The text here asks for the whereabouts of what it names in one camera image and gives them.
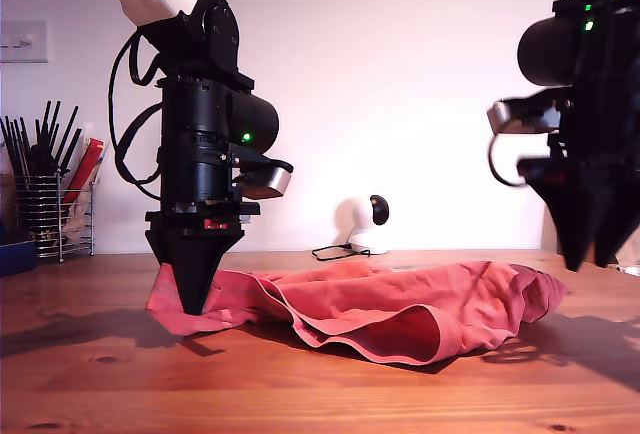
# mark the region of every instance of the power cord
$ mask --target power cord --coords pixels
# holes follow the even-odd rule
[[[491,170],[491,174],[493,174],[493,177],[496,178],[496,180],[498,182],[500,182],[501,184],[504,184],[505,186],[508,187],[526,187],[527,183],[526,182],[522,182],[522,183],[514,183],[511,181],[507,181],[504,177],[502,177],[499,173],[498,170],[496,169],[495,164],[493,163],[493,148],[496,144],[496,141],[498,140],[498,137],[500,136],[500,134],[504,134],[507,129],[511,126],[511,124],[514,124],[517,121],[517,119],[509,119],[508,121],[505,121],[501,126],[500,129],[498,129],[498,132],[496,132],[493,135],[493,139],[491,139],[491,142],[489,143],[489,150],[487,152],[487,158],[489,160],[489,169]]]
[[[139,86],[148,85],[153,80],[154,76],[156,75],[156,72],[158,71],[159,54],[154,57],[153,61],[151,62],[151,65],[149,66],[149,70],[143,76],[143,78],[140,79],[140,76],[138,74],[138,47],[140,45],[140,38],[141,38],[141,34],[138,31],[136,31],[127,40],[124,46],[122,46],[122,49],[120,49],[120,52],[118,52],[118,55],[116,56],[116,59],[113,63],[113,68],[111,69],[111,77],[109,78],[109,92],[107,95],[107,100],[109,104],[109,134],[111,136],[111,143],[113,144],[113,149],[115,152],[116,169],[118,171],[118,174],[120,174],[120,177],[122,177],[122,179],[124,179],[129,184],[133,184],[134,186],[136,186],[146,196],[156,201],[159,201],[160,196],[152,194],[143,186],[146,184],[150,184],[160,176],[160,166],[158,166],[156,171],[147,179],[139,180],[139,179],[136,179],[133,176],[133,174],[131,174],[126,164],[124,163],[124,158],[138,130],[144,125],[145,122],[147,122],[147,120],[151,117],[152,114],[160,110],[162,105],[155,104],[145,109],[145,111],[142,112],[142,114],[140,114],[138,117],[136,117],[136,119],[129,125],[129,127],[125,131],[125,134],[122,136],[122,139],[120,140],[120,142],[118,142],[116,139],[116,131],[114,126],[113,91],[115,87],[116,74],[118,72],[118,67],[120,66],[120,62],[122,61],[122,58],[126,54],[127,50],[131,49],[129,53],[129,75],[131,77],[131,81],[134,84]]]
[[[353,251],[353,252],[351,252],[349,254],[345,254],[344,256],[336,256],[336,257],[320,257],[320,256],[318,256],[319,252],[327,251],[329,249],[348,249],[350,251],[353,251],[353,248],[352,248],[351,244],[340,244],[339,246],[327,246],[327,247],[322,247],[320,249],[314,249],[313,251],[311,251],[311,254],[313,254],[313,257],[315,257],[320,262],[337,261],[339,259],[347,259],[348,257],[354,257],[354,256],[367,256],[367,258],[371,257],[371,251],[369,251],[368,249],[365,250],[365,251],[362,251],[362,252]]]

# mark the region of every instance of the wooden table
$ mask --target wooden table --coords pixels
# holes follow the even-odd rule
[[[168,334],[144,311],[152,256],[96,256],[2,280],[2,431],[232,433],[640,432],[640,278],[535,251],[394,252],[406,269],[471,259],[567,283],[558,313],[499,351],[426,368],[313,351],[287,326]],[[318,267],[308,253],[223,267]]]

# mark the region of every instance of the red cloth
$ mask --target red cloth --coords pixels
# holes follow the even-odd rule
[[[171,266],[147,309],[171,333],[220,331],[280,319],[311,347],[348,344],[371,361],[425,365],[496,349],[556,309],[566,292],[531,268],[470,262],[394,272],[367,261],[299,273],[218,271],[200,316],[182,311]]]

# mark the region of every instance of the utensil holder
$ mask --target utensil holder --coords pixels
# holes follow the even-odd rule
[[[94,183],[85,189],[61,187],[60,175],[17,176],[16,197],[18,205],[18,227],[31,232],[35,238],[36,256],[58,258],[71,253],[88,252],[94,254]],[[77,193],[73,202],[65,202],[65,196]],[[70,211],[82,210],[83,214],[70,215]],[[70,228],[70,220],[77,222],[82,216],[80,227]]]

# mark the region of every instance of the light switch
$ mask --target light switch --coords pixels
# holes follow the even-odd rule
[[[0,62],[49,62],[47,21],[5,21],[0,24]]]

